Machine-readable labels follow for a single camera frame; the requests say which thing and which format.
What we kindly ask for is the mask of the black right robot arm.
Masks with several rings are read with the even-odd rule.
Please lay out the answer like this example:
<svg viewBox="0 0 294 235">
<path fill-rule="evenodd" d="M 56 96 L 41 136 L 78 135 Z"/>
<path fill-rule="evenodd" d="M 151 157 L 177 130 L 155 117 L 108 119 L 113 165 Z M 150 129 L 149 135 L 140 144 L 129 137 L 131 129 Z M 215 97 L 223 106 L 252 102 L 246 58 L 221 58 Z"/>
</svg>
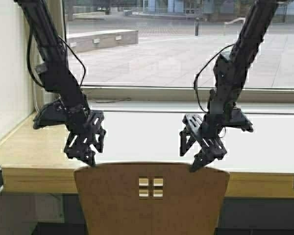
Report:
<svg viewBox="0 0 294 235">
<path fill-rule="evenodd" d="M 190 172 L 214 160 L 222 160 L 226 155 L 220 137 L 222 129 L 230 127 L 253 132 L 252 122 L 237 107 L 237 101 L 277 8 L 285 3 L 284 0 L 256 0 L 232 49 L 218 53 L 213 69 L 216 82 L 210 90 L 205 115 L 185 114 L 182 120 L 185 127 L 180 132 L 180 155 L 184 156 L 195 142 L 201 147 L 194 156 Z"/>
</svg>

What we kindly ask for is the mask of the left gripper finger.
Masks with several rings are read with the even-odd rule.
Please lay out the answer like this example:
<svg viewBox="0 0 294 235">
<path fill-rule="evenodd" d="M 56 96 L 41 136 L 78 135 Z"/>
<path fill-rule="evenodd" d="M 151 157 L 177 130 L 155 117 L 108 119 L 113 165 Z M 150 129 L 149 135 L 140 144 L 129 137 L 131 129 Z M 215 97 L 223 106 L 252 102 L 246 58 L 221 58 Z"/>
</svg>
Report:
<svg viewBox="0 0 294 235">
<path fill-rule="evenodd" d="M 95 161 L 95 151 L 91 149 L 90 146 L 85 148 L 85 151 L 82 153 L 82 161 L 86 163 L 90 167 L 95 167 L 96 166 L 96 161 Z"/>
<path fill-rule="evenodd" d="M 104 137 L 106 134 L 106 130 L 104 130 L 103 128 L 100 128 L 96 133 L 95 133 L 95 149 L 99 152 L 102 153 L 103 152 L 103 148 L 104 148 Z"/>
</svg>

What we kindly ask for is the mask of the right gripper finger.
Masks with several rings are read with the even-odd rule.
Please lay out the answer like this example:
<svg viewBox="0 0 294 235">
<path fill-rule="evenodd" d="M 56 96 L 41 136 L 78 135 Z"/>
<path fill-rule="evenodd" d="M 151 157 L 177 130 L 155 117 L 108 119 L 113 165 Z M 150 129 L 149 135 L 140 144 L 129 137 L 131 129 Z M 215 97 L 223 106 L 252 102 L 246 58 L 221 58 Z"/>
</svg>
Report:
<svg viewBox="0 0 294 235">
<path fill-rule="evenodd" d="M 200 170 L 201 168 L 205 167 L 206 165 L 210 164 L 214 161 L 214 157 L 209 156 L 203 150 L 200 150 L 195 156 L 194 156 L 194 162 L 190 166 L 190 172 L 196 172 Z"/>
<path fill-rule="evenodd" d="M 179 154 L 182 157 L 193 146 L 193 144 L 196 142 L 196 139 L 191 135 L 191 132 L 187 128 L 184 128 L 179 133 L 179 135 L 180 135 L 180 150 L 179 150 Z"/>
</svg>

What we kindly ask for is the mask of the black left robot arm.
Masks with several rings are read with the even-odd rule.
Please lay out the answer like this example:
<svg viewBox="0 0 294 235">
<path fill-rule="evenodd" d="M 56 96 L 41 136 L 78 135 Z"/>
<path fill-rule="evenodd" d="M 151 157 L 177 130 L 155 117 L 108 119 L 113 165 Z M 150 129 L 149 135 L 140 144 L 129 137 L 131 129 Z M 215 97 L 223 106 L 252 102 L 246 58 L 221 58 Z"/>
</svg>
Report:
<svg viewBox="0 0 294 235">
<path fill-rule="evenodd" d="M 33 128 L 65 125 L 69 135 L 64 153 L 94 167 L 96 152 L 103 152 L 106 131 L 101 123 L 103 111 L 90 108 L 87 96 L 71 73 L 67 60 L 68 45 L 58 35 L 43 0 L 19 0 L 29 24 L 29 39 L 35 39 L 43 63 L 35 70 L 36 84 L 59 97 L 45 104 L 33 120 Z"/>
</svg>

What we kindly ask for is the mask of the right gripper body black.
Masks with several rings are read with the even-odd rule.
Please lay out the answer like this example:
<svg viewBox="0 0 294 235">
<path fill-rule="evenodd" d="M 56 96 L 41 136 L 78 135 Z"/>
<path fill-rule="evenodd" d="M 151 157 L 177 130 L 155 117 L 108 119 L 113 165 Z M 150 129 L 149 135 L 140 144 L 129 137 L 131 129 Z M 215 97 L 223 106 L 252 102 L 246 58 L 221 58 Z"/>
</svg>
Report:
<svg viewBox="0 0 294 235">
<path fill-rule="evenodd" d="M 184 128 L 187 128 L 191 135 L 199 143 L 203 152 L 211 157 L 224 157 L 227 154 L 218 131 L 211 131 L 210 126 L 197 113 L 185 114 L 183 120 Z"/>
</svg>

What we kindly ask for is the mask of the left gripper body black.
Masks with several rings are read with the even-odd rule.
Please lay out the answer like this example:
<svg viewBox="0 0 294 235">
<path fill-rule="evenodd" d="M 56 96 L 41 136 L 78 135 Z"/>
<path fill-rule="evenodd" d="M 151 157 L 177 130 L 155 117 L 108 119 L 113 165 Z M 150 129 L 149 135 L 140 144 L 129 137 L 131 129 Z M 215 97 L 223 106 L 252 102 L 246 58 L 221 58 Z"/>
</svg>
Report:
<svg viewBox="0 0 294 235">
<path fill-rule="evenodd" d="M 103 128 L 104 113 L 100 110 L 70 110 L 66 112 L 67 123 L 65 124 L 69 136 L 64 148 L 64 153 L 69 159 L 82 159 L 85 148 L 94 147 L 95 133 Z"/>
</svg>

